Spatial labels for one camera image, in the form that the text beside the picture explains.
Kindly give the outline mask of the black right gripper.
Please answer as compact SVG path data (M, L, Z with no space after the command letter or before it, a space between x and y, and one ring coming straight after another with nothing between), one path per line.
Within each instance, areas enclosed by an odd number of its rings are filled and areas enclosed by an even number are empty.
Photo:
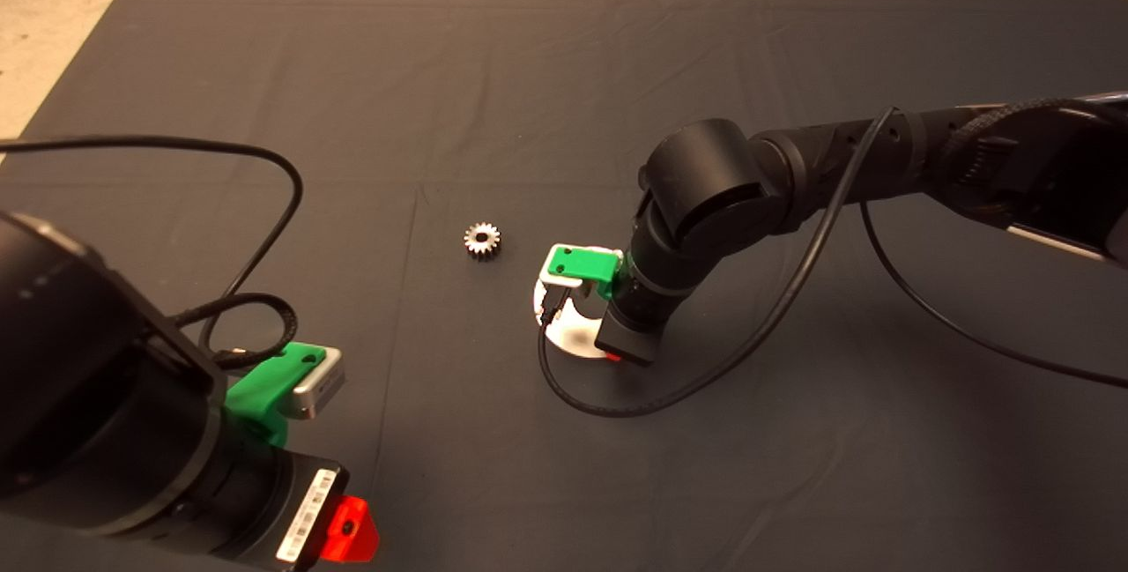
M603 351L611 363L623 360L638 367L651 367L656 362L664 338L662 324L636 324L608 308L600 326L597 327L594 347Z

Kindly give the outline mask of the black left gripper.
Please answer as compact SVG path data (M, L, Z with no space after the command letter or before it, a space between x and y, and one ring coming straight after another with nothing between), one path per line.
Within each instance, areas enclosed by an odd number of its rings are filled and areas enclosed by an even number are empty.
M202 555L262 571L310 571L318 560L377 555L382 537L374 517L364 499L344 495L349 470L340 461L241 433L220 433L195 458Z

